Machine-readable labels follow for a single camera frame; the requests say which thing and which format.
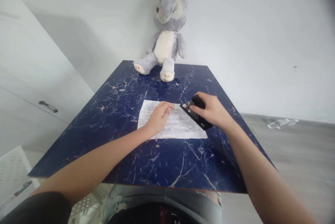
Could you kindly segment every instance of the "white cabinet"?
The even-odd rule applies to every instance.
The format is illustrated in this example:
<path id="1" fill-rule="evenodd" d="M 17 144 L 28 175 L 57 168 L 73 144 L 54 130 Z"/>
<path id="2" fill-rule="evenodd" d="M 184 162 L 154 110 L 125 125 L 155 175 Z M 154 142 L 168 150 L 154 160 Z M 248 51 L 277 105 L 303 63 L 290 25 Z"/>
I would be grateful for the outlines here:
<path id="1" fill-rule="evenodd" d="M 94 95 L 21 0 L 0 0 L 0 90 L 1 151 L 55 138 Z"/>

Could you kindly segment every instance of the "printed document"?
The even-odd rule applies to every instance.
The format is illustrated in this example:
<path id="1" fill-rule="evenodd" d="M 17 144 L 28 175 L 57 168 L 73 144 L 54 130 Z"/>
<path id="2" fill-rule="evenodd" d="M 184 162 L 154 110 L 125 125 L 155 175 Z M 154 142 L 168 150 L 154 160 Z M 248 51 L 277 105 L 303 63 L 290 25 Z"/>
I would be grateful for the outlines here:
<path id="1" fill-rule="evenodd" d="M 149 120 L 154 108 L 159 105 L 158 101 L 144 100 L 139 115 L 137 128 L 143 127 Z M 153 136 L 151 139 L 158 138 L 207 138 L 206 132 L 180 107 L 179 104 L 173 103 L 174 109 L 171 110 L 170 116 L 164 129 Z"/>

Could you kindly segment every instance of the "leg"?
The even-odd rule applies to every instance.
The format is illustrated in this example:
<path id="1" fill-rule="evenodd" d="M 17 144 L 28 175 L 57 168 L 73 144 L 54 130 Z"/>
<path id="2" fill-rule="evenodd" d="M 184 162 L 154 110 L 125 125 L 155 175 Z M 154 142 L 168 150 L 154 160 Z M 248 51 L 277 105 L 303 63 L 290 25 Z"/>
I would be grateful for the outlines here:
<path id="1" fill-rule="evenodd" d="M 161 71 L 162 81 L 172 81 L 174 79 L 174 60 L 172 58 L 166 59 L 163 62 Z"/>
<path id="2" fill-rule="evenodd" d="M 152 52 L 146 55 L 143 59 L 134 61 L 135 69 L 141 74 L 149 74 L 150 70 L 158 64 L 155 54 Z"/>

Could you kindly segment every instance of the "gray floor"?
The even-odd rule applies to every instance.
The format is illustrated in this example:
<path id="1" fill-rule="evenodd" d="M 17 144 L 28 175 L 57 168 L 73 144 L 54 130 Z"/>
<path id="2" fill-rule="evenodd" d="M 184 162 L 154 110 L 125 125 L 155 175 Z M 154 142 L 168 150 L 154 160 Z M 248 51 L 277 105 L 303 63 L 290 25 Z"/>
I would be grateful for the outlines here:
<path id="1" fill-rule="evenodd" d="M 268 117 L 242 115 L 287 181 L 320 223 L 335 220 L 335 125 L 300 121 L 269 129 Z M 261 223 L 247 195 L 222 194 L 223 223 Z"/>

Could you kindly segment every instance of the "bunny foot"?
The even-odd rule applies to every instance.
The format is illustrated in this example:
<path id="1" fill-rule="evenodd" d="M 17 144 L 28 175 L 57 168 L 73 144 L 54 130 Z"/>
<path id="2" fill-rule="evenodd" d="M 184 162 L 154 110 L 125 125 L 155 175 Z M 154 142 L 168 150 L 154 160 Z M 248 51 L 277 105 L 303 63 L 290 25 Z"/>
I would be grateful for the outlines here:
<path id="1" fill-rule="evenodd" d="M 174 79 L 174 73 L 170 73 L 170 72 L 164 72 L 161 73 L 161 80 L 168 82 L 168 81 L 172 81 Z"/>
<path id="2" fill-rule="evenodd" d="M 140 74 L 145 74 L 144 69 L 142 68 L 140 64 L 134 63 L 134 67 Z"/>

